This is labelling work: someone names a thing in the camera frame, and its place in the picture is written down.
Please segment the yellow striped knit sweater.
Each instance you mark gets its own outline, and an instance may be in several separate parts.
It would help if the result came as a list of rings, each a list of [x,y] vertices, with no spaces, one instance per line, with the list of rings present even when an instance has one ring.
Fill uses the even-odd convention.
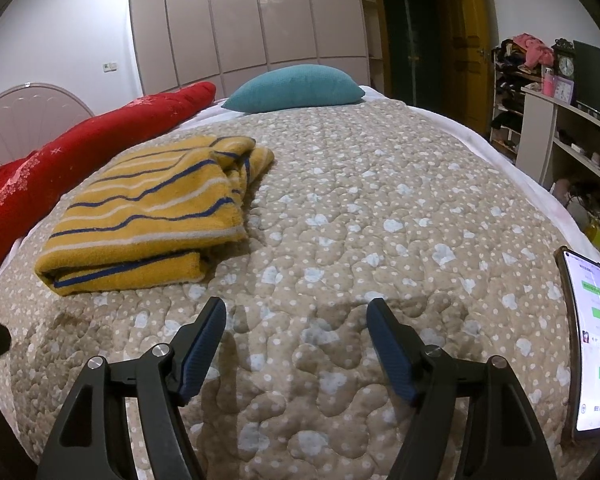
[[[211,249],[245,238],[245,197],[273,160],[208,134],[126,154],[71,201],[35,273],[59,296],[199,282]]]

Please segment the cluttered clothes rack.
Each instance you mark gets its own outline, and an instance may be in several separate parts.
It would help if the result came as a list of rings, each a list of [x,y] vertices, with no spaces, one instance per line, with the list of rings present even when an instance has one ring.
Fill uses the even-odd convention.
[[[493,106],[489,142],[507,160],[516,162],[524,121],[524,89],[542,90],[542,66],[524,66],[524,49],[504,39],[492,50]]]

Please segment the pink clothing pile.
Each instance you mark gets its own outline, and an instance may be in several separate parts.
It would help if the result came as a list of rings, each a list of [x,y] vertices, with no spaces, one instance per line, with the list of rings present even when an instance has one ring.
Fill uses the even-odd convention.
[[[554,65],[554,50],[547,47],[541,39],[524,32],[515,36],[513,43],[524,49],[524,66],[529,70],[534,70],[538,65],[548,67]]]

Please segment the smartphone with lit screen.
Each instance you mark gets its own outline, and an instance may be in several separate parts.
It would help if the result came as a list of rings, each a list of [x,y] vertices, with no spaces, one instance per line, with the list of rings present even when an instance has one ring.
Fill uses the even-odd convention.
[[[600,263],[566,246],[555,260],[567,306],[570,387],[564,438],[600,439]]]

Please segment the red floral duvet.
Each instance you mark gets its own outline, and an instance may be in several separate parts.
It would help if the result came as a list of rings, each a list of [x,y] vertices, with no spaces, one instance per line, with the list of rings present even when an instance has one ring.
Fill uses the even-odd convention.
[[[201,81],[178,91],[141,96],[0,166],[0,265],[15,240],[46,217],[61,196],[117,154],[162,136],[211,106],[215,95],[216,85]]]

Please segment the white bed sheet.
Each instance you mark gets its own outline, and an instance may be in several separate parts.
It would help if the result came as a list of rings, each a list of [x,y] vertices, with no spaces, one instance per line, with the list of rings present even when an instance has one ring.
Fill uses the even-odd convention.
[[[600,263],[600,251],[596,249],[586,238],[584,233],[580,231],[577,227],[577,223],[570,214],[568,214],[565,208],[558,203],[557,198],[550,195],[550,192],[547,192],[545,188],[542,188],[535,180],[532,180],[524,172],[519,170],[495,148],[492,148],[487,140],[484,140],[483,137],[479,136],[474,130],[461,125],[451,118],[414,106],[412,106],[410,110],[427,118],[442,131],[454,136],[454,138],[460,140],[468,150],[471,150],[474,154],[491,164],[493,167],[498,168],[502,174],[506,174],[509,180],[515,182],[518,188],[521,189],[527,197],[527,200],[542,211],[554,226],[558,227],[558,230],[562,232],[562,235],[565,237],[565,240],[571,249]]]

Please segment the beige heart quilted bedspread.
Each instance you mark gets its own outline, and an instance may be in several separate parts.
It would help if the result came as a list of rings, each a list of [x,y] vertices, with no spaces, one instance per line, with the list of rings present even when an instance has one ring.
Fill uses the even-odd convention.
[[[134,359],[206,300],[227,328],[182,417],[211,479],[380,479],[411,421],[391,390],[365,308],[396,317],[451,356],[509,360],[556,474],[588,452],[560,440],[570,383],[562,233],[496,169],[428,118],[390,100],[244,116],[207,127],[250,136],[273,165],[248,196],[246,240],[197,284],[59,297],[34,264],[64,197],[0,275],[0,408],[38,457],[86,359]]]

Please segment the white scalloped headboard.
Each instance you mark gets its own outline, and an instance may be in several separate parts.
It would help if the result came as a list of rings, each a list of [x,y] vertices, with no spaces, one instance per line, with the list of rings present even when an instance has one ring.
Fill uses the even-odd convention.
[[[1,92],[0,167],[93,116],[82,100],[53,84],[28,82]]]

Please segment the white shelving unit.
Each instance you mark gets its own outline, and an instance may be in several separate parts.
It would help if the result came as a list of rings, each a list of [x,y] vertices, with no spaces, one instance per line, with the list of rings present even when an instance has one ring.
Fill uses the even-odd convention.
[[[600,120],[524,87],[516,167],[543,188],[570,181],[600,226]]]

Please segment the teal pillow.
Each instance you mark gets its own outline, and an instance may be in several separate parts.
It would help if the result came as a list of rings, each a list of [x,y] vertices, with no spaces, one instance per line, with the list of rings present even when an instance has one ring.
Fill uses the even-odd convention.
[[[299,64],[250,79],[223,103],[223,107],[246,114],[266,113],[299,107],[355,104],[363,96],[364,90],[342,70]]]

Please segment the small pink alarm clock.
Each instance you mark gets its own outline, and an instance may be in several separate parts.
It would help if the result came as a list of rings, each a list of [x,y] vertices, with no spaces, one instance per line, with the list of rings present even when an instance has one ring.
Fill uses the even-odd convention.
[[[554,99],[571,104],[574,93],[574,81],[562,76],[554,78]]]

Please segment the beige wardrobe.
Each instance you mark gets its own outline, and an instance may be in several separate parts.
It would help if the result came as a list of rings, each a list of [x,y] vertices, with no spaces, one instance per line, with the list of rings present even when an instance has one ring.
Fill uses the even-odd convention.
[[[375,0],[129,0],[147,94],[211,81],[230,96],[268,70],[338,68],[385,89]]]

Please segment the brown wooden door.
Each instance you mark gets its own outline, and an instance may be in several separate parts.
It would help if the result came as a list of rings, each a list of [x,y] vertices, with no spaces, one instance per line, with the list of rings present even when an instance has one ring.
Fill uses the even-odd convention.
[[[486,0],[449,0],[450,93],[455,119],[485,136],[492,113],[490,26]]]

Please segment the dark mantel clock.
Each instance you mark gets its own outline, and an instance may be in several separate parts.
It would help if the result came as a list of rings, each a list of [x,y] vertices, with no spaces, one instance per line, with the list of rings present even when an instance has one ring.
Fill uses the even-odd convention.
[[[574,44],[565,39],[558,38],[555,40],[554,46],[554,57],[555,74],[559,77],[573,80],[574,79],[574,57],[576,56],[576,49]]]

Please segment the wall light switch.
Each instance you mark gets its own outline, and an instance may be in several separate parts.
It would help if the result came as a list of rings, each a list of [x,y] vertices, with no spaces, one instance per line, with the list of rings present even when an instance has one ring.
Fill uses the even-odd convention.
[[[109,62],[109,63],[105,63],[102,66],[102,70],[105,73],[114,73],[118,70],[118,64],[116,62]]]

